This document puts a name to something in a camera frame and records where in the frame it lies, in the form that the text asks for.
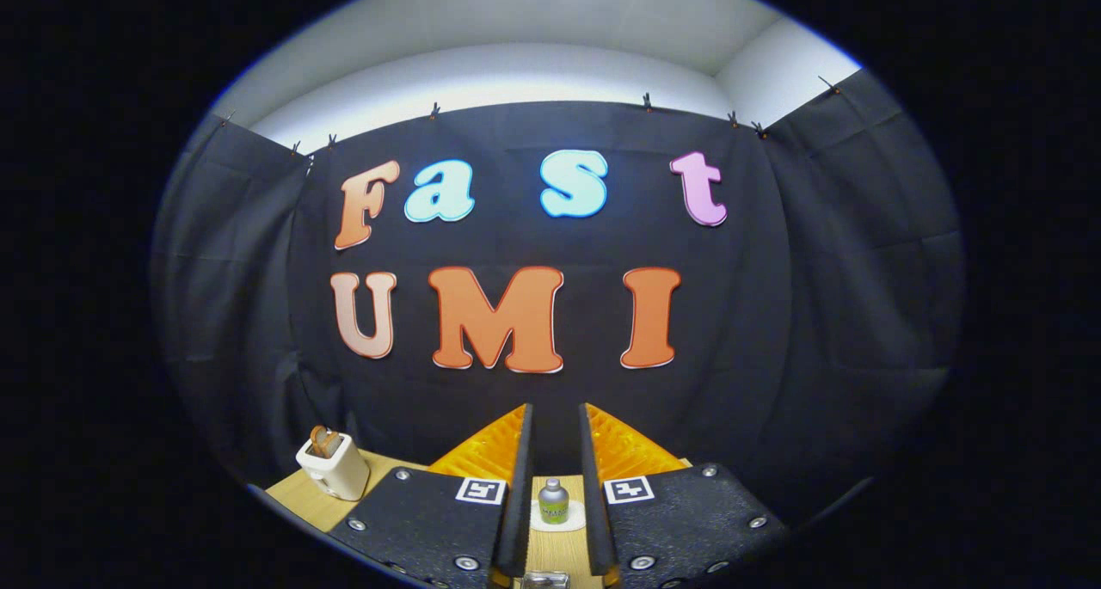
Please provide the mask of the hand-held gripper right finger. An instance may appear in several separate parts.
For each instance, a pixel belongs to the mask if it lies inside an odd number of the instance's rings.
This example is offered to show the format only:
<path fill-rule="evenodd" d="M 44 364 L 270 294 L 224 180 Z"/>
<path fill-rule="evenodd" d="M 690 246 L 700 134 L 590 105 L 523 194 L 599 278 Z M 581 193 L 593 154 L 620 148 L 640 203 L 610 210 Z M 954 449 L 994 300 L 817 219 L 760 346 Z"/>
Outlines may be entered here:
<path fill-rule="evenodd" d="M 588 558 L 606 588 L 700 588 L 788 539 L 721 463 L 683 463 L 589 402 L 578 414 Z"/>

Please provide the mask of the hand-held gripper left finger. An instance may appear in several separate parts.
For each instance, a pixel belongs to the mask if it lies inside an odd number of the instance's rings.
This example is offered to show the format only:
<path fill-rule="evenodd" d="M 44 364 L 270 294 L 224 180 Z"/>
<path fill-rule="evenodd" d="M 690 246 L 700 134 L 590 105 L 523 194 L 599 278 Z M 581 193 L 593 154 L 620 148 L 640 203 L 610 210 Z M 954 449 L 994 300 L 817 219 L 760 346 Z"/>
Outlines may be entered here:
<path fill-rule="evenodd" d="M 526 572 L 532 438 L 523 404 L 427 469 L 390 470 L 330 536 L 434 588 L 503 588 Z"/>

